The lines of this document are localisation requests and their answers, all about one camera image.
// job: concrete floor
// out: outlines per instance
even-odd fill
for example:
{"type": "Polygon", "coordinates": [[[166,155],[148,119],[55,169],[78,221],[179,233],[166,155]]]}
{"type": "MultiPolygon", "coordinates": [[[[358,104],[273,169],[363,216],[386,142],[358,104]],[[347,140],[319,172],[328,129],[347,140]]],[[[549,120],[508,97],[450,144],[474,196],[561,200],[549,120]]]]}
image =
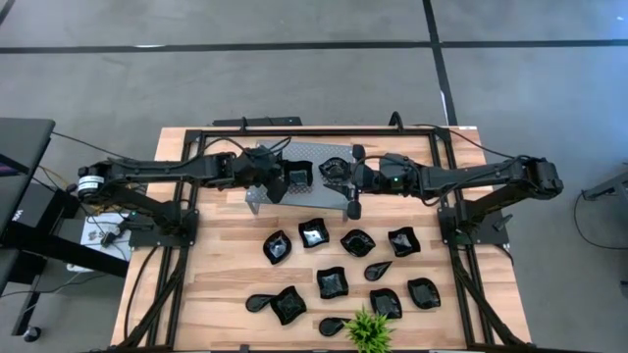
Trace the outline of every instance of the concrete floor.
{"type": "MultiPolygon", "coordinates": [[[[610,39],[628,36],[620,1],[433,0],[441,40],[610,39]]],[[[305,40],[428,40],[416,0],[17,0],[0,46],[205,44],[305,40]]],[[[628,162],[628,48],[446,49],[458,122],[484,144],[545,156],[565,182],[550,202],[508,209],[515,270],[534,341],[623,352],[628,344],[625,251],[582,241],[579,190],[628,162]]],[[[430,49],[238,53],[0,55],[0,116],[54,119],[57,130],[135,158],[154,154],[162,126],[242,116],[300,116],[307,125],[444,124],[430,49]]],[[[74,178],[105,156],[54,138],[42,165],[74,178]]],[[[499,158],[487,156],[489,161],[499,158]]],[[[583,231],[627,246],[613,198],[582,203],[583,231]]],[[[48,268],[50,286],[69,278],[48,268]]],[[[7,292],[23,289],[12,286],[7,292]]],[[[97,279],[44,295],[33,344],[9,337],[19,295],[0,300],[0,352],[105,347],[122,281],[97,279]]]]}

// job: wooden tabletop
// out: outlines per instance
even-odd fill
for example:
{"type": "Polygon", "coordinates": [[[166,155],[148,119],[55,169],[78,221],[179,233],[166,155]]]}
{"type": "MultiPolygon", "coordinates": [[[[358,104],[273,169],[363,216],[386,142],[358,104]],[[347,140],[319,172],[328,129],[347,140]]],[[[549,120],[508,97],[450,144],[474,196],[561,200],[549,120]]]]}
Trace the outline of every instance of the wooden tabletop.
{"type": "MultiPolygon", "coordinates": [[[[189,128],[192,127],[163,128],[155,159],[179,160],[183,136],[189,128]]],[[[474,127],[461,128],[459,132],[480,142],[478,130],[474,127]]],[[[258,139],[269,138],[235,138],[244,146],[254,146],[258,139]]],[[[458,168],[486,163],[480,149],[455,135],[452,139],[458,168]]],[[[428,139],[421,136],[296,137],[293,141],[362,144],[367,155],[394,152],[406,155],[417,163],[432,165],[428,139]]],[[[444,156],[444,149],[440,148],[441,156],[444,156]]],[[[220,141],[212,145],[207,153],[221,151],[237,152],[229,142],[220,141]]],[[[368,162],[377,168],[377,161],[368,162]]],[[[160,201],[169,200],[174,188],[175,185],[169,183],[150,184],[148,195],[160,201]]],[[[470,189],[465,190],[464,195],[465,198],[475,199],[490,190],[486,187],[470,189]]],[[[342,213],[338,210],[279,205],[261,205],[259,215],[255,216],[244,202],[244,193],[244,189],[222,192],[201,189],[199,192],[196,206],[200,211],[199,232],[196,244],[190,250],[185,273],[176,349],[238,350],[241,344],[250,344],[251,349],[350,349],[352,345],[345,338],[344,331],[334,337],[324,337],[318,332],[318,324],[326,317],[351,318],[354,311],[362,306],[371,310],[369,291],[385,287],[394,290],[403,308],[403,318],[392,322],[392,327],[396,328],[392,334],[392,348],[465,347],[451,263],[441,241],[436,208],[427,208],[413,198],[363,195],[360,197],[362,219],[343,223],[342,213]],[[297,226],[317,217],[325,219],[331,241],[304,249],[297,226]],[[401,227],[414,227],[422,247],[420,253],[404,258],[394,256],[388,232],[401,227]],[[366,231],[377,243],[366,257],[352,257],[340,245],[340,239],[354,228],[366,231]],[[287,259],[271,266],[262,252],[262,243],[278,229],[283,229],[290,238],[292,251],[287,259]],[[364,278],[363,272],[368,265],[387,260],[393,261],[392,266],[380,280],[369,282],[364,278]],[[334,266],[344,267],[349,294],[330,300],[320,299],[316,272],[334,266]],[[418,277],[427,277],[436,284],[442,299],[440,308],[421,310],[412,303],[406,282],[418,277]],[[296,287],[307,305],[307,312],[291,324],[282,327],[270,306],[255,314],[246,311],[244,302],[248,296],[279,293],[290,285],[296,287]]],[[[148,251],[141,249],[132,253],[112,344],[123,340],[129,295],[148,251]]],[[[161,251],[157,250],[139,281],[131,305],[130,328],[139,322],[152,303],[161,251]]],[[[491,245],[476,246],[476,251],[487,299],[511,330],[521,339],[529,341],[510,261],[491,245]]],[[[473,299],[468,298],[476,340],[481,342],[477,307],[473,299]]],[[[169,309],[170,300],[162,312],[158,343],[165,341],[169,309]]]]}

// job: green plant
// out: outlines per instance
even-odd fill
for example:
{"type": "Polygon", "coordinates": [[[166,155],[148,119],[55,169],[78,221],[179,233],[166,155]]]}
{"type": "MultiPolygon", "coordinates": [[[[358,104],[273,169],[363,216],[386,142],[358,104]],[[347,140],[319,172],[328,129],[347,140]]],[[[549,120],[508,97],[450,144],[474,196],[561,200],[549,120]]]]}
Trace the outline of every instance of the green plant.
{"type": "Polygon", "coordinates": [[[389,319],[386,315],[370,315],[364,307],[355,312],[355,319],[344,323],[348,328],[349,338],[360,353],[386,353],[391,351],[390,334],[393,331],[386,325],[389,319]]]}

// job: perforated metal plate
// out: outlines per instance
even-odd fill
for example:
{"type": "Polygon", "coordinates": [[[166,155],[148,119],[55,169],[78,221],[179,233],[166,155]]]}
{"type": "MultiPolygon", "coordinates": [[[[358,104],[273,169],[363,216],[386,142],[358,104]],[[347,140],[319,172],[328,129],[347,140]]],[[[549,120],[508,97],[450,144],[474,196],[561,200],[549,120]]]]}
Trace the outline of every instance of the perforated metal plate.
{"type": "MultiPolygon", "coordinates": [[[[258,145],[270,147],[279,140],[262,140],[258,145]]],[[[339,157],[347,162],[353,162],[350,146],[332,145],[324,143],[291,142],[284,149],[284,159],[290,161],[312,162],[312,186],[291,185],[284,195],[280,205],[319,207],[336,210],[346,210],[347,201],[343,195],[335,192],[323,184],[329,183],[321,176],[318,166],[332,157],[339,157]]],[[[246,191],[245,201],[256,204],[272,204],[266,196],[266,187],[251,187],[246,191]]]]}

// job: black plate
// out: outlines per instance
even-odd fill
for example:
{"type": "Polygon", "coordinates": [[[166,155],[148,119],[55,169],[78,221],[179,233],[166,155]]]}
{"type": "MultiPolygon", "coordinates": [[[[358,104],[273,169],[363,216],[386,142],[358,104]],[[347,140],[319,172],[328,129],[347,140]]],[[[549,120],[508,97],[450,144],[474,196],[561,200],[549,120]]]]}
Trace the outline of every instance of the black plate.
{"type": "Polygon", "coordinates": [[[441,296],[436,285],[427,278],[408,281],[408,292],[416,306],[421,309],[432,309],[441,306],[441,296]]]}
{"type": "Polygon", "coordinates": [[[272,265],[279,264],[292,250],[292,243],[283,230],[277,230],[264,241],[264,255],[272,265]]]}
{"type": "Polygon", "coordinates": [[[389,231],[389,241],[396,257],[408,256],[421,251],[421,244],[414,235],[412,227],[403,227],[399,230],[389,231]]]}
{"type": "Polygon", "coordinates": [[[326,337],[331,337],[340,332],[344,328],[344,323],[350,322],[351,319],[345,318],[325,318],[318,325],[318,331],[326,337]]]}
{"type": "Polygon", "coordinates": [[[378,280],[386,273],[386,270],[392,263],[393,261],[386,261],[383,263],[369,265],[366,270],[364,270],[364,277],[370,281],[378,280]]]}
{"type": "Polygon", "coordinates": [[[399,297],[392,289],[382,288],[371,290],[371,306],[379,315],[386,315],[389,319],[401,319],[403,311],[399,297]]]}
{"type": "Polygon", "coordinates": [[[373,238],[360,229],[350,230],[340,243],[344,250],[355,257],[366,256],[375,247],[373,238]]]}
{"type": "Polygon", "coordinates": [[[293,322],[296,317],[307,310],[303,298],[298,295],[294,285],[289,286],[273,297],[271,299],[271,308],[273,308],[282,326],[293,322]]]}
{"type": "Polygon", "coordinates": [[[321,175],[333,182],[343,182],[349,180],[349,163],[339,157],[332,157],[318,166],[321,175]]]}
{"type": "Polygon", "coordinates": [[[330,242],[330,234],[325,228],[323,219],[318,218],[298,225],[298,233],[303,240],[304,248],[311,248],[330,242]]]}
{"type": "Polygon", "coordinates": [[[316,280],[322,299],[332,299],[349,293],[349,284],[346,282],[342,267],[319,270],[316,273],[316,280]]]}
{"type": "Polygon", "coordinates": [[[251,313],[257,313],[264,309],[274,297],[275,295],[273,294],[253,294],[246,299],[246,310],[251,313]]]}
{"type": "Polygon", "coordinates": [[[312,186],[312,181],[314,181],[312,162],[284,161],[284,181],[288,185],[312,186]]]}

